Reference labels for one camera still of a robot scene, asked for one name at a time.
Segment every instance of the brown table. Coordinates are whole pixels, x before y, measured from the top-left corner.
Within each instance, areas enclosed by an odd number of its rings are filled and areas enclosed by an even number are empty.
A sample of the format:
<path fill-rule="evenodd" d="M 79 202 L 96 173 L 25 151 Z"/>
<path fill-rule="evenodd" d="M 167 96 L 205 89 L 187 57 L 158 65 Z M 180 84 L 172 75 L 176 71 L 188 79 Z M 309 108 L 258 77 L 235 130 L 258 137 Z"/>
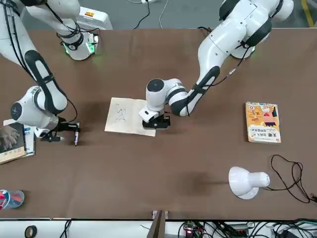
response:
<path fill-rule="evenodd" d="M 79 111 L 80 146 L 38 142 L 36 156 L 1 165 L 0 188 L 22 189 L 27 197 L 0 217 L 148 219 L 164 209 L 172 219 L 316 218 L 316 205 L 286 191 L 261 190 L 244 201 L 227 184 L 229 169 L 241 166 L 269 173 L 271 186 L 281 188 L 269 167 L 271 155 L 281 154 L 304 164 L 304 187 L 317 193 L 316 30 L 274 30 L 190 118 L 172 117 L 170 129 L 154 138 L 104 132 L 111 97 L 143 99 L 155 77 L 179 78 L 190 88 L 199 76 L 201 30 L 103 32 L 102 55 L 82 62 L 65 55 L 55 32 L 30 36 Z M 237 62 L 228 59 L 219 79 Z M 0 70 L 3 120 L 33 81 L 3 58 Z M 278 104 L 281 145 L 246 142 L 246 101 Z M 71 106 L 63 116 L 73 116 Z M 291 165 L 276 167 L 291 183 Z"/>

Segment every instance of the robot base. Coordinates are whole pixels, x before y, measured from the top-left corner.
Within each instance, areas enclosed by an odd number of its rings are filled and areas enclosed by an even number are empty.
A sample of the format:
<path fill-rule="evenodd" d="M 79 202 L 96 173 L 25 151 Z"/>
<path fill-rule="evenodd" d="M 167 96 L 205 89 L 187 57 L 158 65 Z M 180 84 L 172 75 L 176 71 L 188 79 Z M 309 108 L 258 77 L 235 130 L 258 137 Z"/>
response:
<path fill-rule="evenodd" d="M 87 59 L 90 55 L 97 52 L 98 41 L 98 35 L 95 35 L 93 33 L 84 33 L 84 41 L 77 50 L 72 51 L 65 44 L 63 44 L 63 46 L 66 49 L 66 53 L 73 60 L 80 61 Z"/>
<path fill-rule="evenodd" d="M 253 46 L 253 47 L 250 47 L 246 53 L 246 55 L 244 56 L 244 58 L 246 59 L 247 57 L 249 57 L 254 51 L 256 50 L 256 48 Z M 246 52 L 246 48 L 243 48 L 243 47 L 239 47 L 237 49 L 235 49 L 231 55 L 237 59 L 242 59 L 244 53 Z"/>
<path fill-rule="evenodd" d="M 170 118 L 161 115 L 149 123 L 142 121 L 142 126 L 144 129 L 167 129 L 170 126 Z"/>

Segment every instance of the paper sheet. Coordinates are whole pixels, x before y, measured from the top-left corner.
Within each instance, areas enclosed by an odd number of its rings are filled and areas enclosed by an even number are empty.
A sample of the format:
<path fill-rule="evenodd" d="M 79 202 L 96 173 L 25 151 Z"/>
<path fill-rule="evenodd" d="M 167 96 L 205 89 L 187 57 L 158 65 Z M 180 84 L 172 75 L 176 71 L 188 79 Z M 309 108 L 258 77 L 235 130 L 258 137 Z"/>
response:
<path fill-rule="evenodd" d="M 105 131 L 155 136 L 156 130 L 145 130 L 139 111 L 146 105 L 145 100 L 112 98 Z"/>
<path fill-rule="evenodd" d="M 3 121 L 3 125 L 9 125 L 15 123 L 15 120 L 8 119 Z M 25 135 L 25 156 L 35 155 L 35 139 L 34 139 L 34 126 L 24 126 L 24 135 Z"/>

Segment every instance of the lamp shade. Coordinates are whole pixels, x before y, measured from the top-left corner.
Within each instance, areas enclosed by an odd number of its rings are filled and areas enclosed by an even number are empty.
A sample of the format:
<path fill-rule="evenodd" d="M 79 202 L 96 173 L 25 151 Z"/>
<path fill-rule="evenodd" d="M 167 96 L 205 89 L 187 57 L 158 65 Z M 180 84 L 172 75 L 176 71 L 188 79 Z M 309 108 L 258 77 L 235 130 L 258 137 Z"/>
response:
<path fill-rule="evenodd" d="M 250 173 L 241 167 L 232 167 L 229 171 L 231 191 L 241 199 L 254 198 L 259 187 L 267 187 L 269 182 L 269 176 L 264 172 Z"/>

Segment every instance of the book cover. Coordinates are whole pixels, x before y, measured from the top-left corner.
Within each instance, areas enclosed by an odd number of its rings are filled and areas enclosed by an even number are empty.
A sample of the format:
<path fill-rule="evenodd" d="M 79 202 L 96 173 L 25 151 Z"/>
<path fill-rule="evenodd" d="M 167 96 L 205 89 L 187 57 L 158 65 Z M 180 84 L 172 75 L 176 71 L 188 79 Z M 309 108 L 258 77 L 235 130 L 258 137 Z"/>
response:
<path fill-rule="evenodd" d="M 250 142 L 281 143 L 277 104 L 247 102 L 246 118 Z"/>
<path fill-rule="evenodd" d="M 0 137 L 0 164 L 18 159 L 26 154 L 25 140 L 24 140 L 24 127 L 20 123 L 12 123 L 0 128 L 2 132 L 12 134 L 16 143 L 12 144 L 12 148 L 7 148 L 7 143 L 4 137 Z"/>
<path fill-rule="evenodd" d="M 3 121 L 3 125 L 15 123 L 15 120 L 8 119 Z M 25 156 L 35 155 L 35 126 L 24 125 L 24 139 L 25 139 Z"/>

